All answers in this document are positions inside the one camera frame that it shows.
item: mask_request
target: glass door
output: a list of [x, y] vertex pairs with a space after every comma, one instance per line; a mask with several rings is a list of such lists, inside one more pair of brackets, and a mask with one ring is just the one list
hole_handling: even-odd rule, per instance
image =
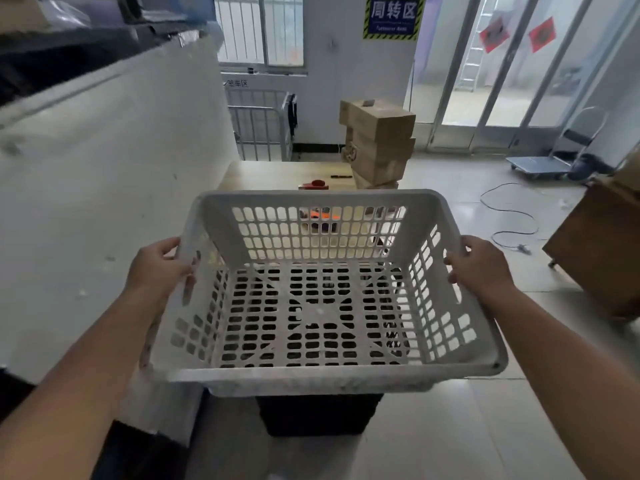
[[[469, 0], [429, 147], [506, 152], [551, 146], [636, 4]], [[417, 103], [412, 97], [412, 111]]]

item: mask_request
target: table top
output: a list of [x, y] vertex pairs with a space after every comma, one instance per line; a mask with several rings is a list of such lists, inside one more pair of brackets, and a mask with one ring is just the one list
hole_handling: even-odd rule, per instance
[[[332, 178], [340, 175], [348, 178]], [[324, 180], [329, 190], [356, 190], [351, 166], [341, 162], [234, 161], [219, 190], [297, 190], [301, 184]]]

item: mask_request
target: blue sign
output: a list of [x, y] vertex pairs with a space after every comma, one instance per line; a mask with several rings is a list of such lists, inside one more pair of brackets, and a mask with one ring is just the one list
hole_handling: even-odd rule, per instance
[[424, 0], [367, 0], [364, 38], [416, 40]]

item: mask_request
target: yellow black striped border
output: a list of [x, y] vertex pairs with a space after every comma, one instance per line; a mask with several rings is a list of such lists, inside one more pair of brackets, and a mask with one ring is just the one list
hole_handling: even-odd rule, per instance
[[422, 20], [422, 12], [424, 11], [424, 2], [426, 0], [418, 0], [418, 12], [415, 15], [415, 28], [411, 35], [385, 35], [369, 33], [369, 14], [371, 13], [371, 0], [367, 0], [367, 6], [364, 11], [364, 29], [362, 37], [372, 40], [418, 40], [418, 32], [420, 31], [420, 21]]

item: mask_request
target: hand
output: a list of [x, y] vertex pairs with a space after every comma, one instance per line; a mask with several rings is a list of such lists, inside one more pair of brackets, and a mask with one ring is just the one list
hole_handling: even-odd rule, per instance
[[485, 305], [505, 292], [516, 290], [503, 252], [491, 242], [473, 235], [462, 236], [462, 243], [471, 252], [449, 253], [444, 263], [452, 266], [450, 283], [460, 283]]
[[125, 291], [143, 292], [151, 300], [166, 302], [180, 279], [193, 272], [192, 266], [164, 256], [178, 244], [179, 237], [169, 237], [141, 248], [129, 268]]

